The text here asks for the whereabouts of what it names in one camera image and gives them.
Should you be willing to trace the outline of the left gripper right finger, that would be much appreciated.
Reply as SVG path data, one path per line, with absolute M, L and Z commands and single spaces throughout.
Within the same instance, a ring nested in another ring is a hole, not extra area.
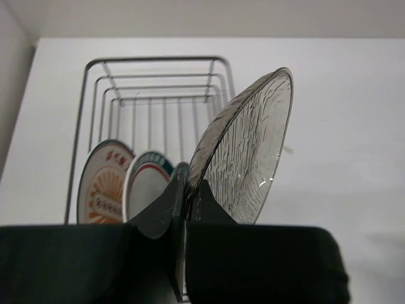
M 203 181 L 187 223 L 193 303 L 349 303 L 349 277 L 325 229 L 238 224 Z

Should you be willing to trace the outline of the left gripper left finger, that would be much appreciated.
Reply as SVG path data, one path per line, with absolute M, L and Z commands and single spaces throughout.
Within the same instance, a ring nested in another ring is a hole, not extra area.
M 177 303 L 170 242 L 184 179 L 124 224 L 1 227 L 2 303 Z

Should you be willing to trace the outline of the orange sunburst plate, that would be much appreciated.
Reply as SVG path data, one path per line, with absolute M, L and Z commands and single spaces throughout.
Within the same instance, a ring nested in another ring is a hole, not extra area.
M 123 222 L 123 183 L 134 160 L 123 142 L 107 139 L 89 153 L 77 193 L 79 224 L 118 224 Z

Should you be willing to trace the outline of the green red rimmed plate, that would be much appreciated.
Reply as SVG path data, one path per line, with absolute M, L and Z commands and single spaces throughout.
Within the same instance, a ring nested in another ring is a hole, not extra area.
M 137 216 L 163 193 L 173 171 L 171 161 L 159 151 L 150 149 L 135 157 L 124 179 L 124 222 Z

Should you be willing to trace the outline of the blue floral small plate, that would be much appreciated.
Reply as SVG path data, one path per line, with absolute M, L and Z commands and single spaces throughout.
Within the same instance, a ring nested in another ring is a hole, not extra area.
M 181 161 L 174 168 L 174 171 L 173 171 L 173 174 L 172 174 L 171 178 L 172 179 L 177 179 L 178 176 L 181 176 L 181 178 L 183 178 L 183 181 L 186 183 L 188 175 L 189 175 L 189 170 L 190 170 L 189 163 L 187 163 L 185 161 Z

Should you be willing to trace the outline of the clear glass square plate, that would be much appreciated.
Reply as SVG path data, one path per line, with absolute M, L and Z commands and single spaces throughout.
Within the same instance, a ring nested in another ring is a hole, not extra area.
M 284 148 L 293 95 L 292 72 L 282 67 L 260 77 L 217 114 L 190 161 L 188 207 L 207 181 L 233 220 L 257 221 Z

